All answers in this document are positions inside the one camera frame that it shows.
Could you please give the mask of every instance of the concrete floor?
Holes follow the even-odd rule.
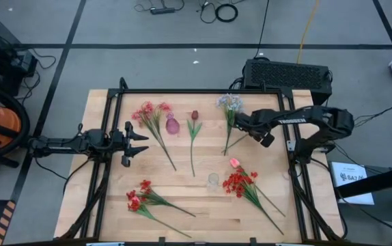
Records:
[[[197,44],[257,44],[266,2],[239,3],[239,16],[234,22],[217,21],[207,25],[196,12],[197,1],[185,1],[180,12],[152,16],[132,8],[139,2],[148,4],[146,0],[87,0],[86,3],[85,0],[0,0],[0,21],[22,43],[43,44],[43,49],[37,51],[58,59],[52,68],[39,70],[42,82],[26,102],[33,126],[31,132],[51,84],[57,83],[57,87],[42,134],[67,137],[76,132],[82,119],[88,91],[117,87],[120,77],[124,77],[131,88],[212,89],[226,88],[239,77],[246,59],[253,57],[255,49],[194,48]],[[392,0],[379,0],[379,3],[392,29]],[[167,0],[166,4],[179,6],[180,1]],[[260,52],[273,61],[295,62],[296,49],[276,48],[278,44],[300,42],[313,5],[314,0],[271,0],[262,43],[276,45]],[[78,9],[81,19],[76,28],[72,23]],[[211,14],[208,10],[204,17],[209,19]],[[71,28],[75,31],[74,37],[68,38]],[[305,42],[392,44],[373,0],[322,0]],[[149,49],[74,45],[75,49],[70,49],[72,43],[189,45],[181,49],[156,45],[144,46]],[[384,46],[368,50],[347,50],[337,45],[306,49],[302,63],[325,65],[333,71],[330,106],[346,108],[354,115],[369,115],[392,106],[392,76],[387,68],[392,60],[392,49],[379,47]],[[46,64],[51,60],[42,59],[42,62]],[[356,128],[351,137],[339,144],[358,163],[392,167],[392,111]],[[23,156],[24,153],[16,153],[20,161]],[[68,155],[54,155],[42,159],[41,163],[67,176],[71,159]],[[337,152],[330,153],[328,159],[347,161]],[[0,168],[0,199],[10,198],[19,171],[19,168]],[[52,239],[62,186],[62,179],[32,163],[5,244]],[[346,215],[346,219],[351,241],[392,243],[392,231],[388,228],[367,218]]]

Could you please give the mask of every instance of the pink vase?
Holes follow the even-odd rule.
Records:
[[[180,124],[177,120],[173,117],[173,113],[170,112],[166,115],[166,130],[169,134],[176,134],[180,132]]]

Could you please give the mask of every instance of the yellow cable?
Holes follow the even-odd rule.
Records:
[[[307,26],[305,27],[304,34],[303,34],[303,39],[300,41],[300,46],[299,46],[299,53],[298,53],[298,59],[296,59],[296,63],[300,63],[300,56],[303,52],[303,45],[304,45],[304,39],[305,39],[305,34],[308,32],[308,28],[310,27],[311,21],[313,20],[314,14],[316,13],[316,10],[319,5],[319,0],[316,0],[316,4],[314,5],[313,11],[311,12],[311,16],[308,19]]]

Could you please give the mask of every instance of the white paper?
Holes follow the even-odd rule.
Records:
[[[366,169],[357,164],[332,162],[332,171],[336,187],[367,178]],[[371,193],[348,197],[345,200],[352,204],[374,205]]]

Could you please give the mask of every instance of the wooden table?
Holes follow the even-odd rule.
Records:
[[[100,128],[106,94],[106,90],[89,92],[83,116],[84,129]],[[275,140],[269,148],[264,148],[252,138],[246,137],[232,147],[227,156],[223,156],[221,150],[226,141],[226,123],[223,112],[215,107],[219,96],[220,94],[124,94],[119,123],[121,131],[124,129],[125,121],[131,120],[131,113],[146,100],[152,101],[155,105],[161,102],[172,104],[175,118],[180,123],[180,132],[177,135],[167,134],[165,117],[161,123],[161,130],[178,170],[173,170],[149,130],[146,127],[140,128],[131,120],[136,133],[150,137],[147,141],[134,141],[133,145],[150,148],[138,154],[129,168],[120,164],[122,153],[115,154],[100,232],[101,241],[155,242],[160,236],[164,236],[167,242],[246,243],[251,237],[255,237],[259,243],[300,242],[282,128],[279,126],[272,130]],[[250,114],[263,108],[279,110],[275,95],[243,94],[241,97],[245,113]],[[294,91],[294,102],[296,108],[311,105],[309,91]],[[196,177],[191,174],[191,141],[186,125],[186,120],[191,118],[193,110],[199,111],[199,121],[203,122],[193,147]],[[308,138],[317,129],[310,124],[300,125],[304,138]],[[233,129],[230,143],[243,135],[243,132]],[[257,185],[285,214],[285,217],[282,216],[260,197],[263,207],[283,230],[284,236],[252,203],[226,194],[223,190],[222,182],[234,171],[229,165],[229,159],[233,157],[237,158],[248,172],[258,172]],[[316,152],[313,158],[326,163],[324,154]],[[76,169],[83,161],[84,156],[75,156],[71,170]],[[343,228],[329,173],[315,163],[309,164],[308,170],[316,208],[330,227],[338,235],[342,235]],[[70,180],[61,205],[55,236],[63,234],[83,210],[91,172],[92,165],[86,165]],[[219,175],[217,188],[207,187],[208,175],[212,173]],[[139,189],[139,183],[143,179],[151,180],[155,192],[166,200],[196,215],[194,218],[165,206],[149,207],[150,212],[158,219],[191,235],[192,238],[182,236],[155,221],[128,211],[125,194],[133,189]],[[95,217],[96,212],[92,212],[89,235],[92,235]],[[311,226],[307,226],[307,230],[309,237],[312,236]]]

